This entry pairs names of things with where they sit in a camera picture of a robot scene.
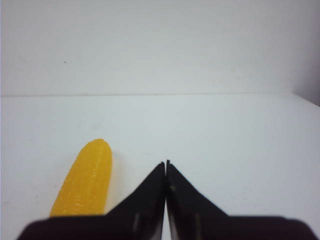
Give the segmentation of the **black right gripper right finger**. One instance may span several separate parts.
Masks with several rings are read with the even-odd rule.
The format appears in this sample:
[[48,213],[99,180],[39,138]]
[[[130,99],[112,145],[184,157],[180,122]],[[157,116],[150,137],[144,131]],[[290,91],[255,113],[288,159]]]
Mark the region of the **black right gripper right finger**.
[[166,204],[173,240],[215,240],[212,230],[227,214],[166,161]]

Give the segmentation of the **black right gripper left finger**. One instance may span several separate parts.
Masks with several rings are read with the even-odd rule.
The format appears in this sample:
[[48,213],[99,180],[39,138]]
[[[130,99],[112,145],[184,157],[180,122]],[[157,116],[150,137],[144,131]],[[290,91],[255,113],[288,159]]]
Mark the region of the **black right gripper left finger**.
[[165,164],[107,214],[108,240],[160,240],[165,209]]

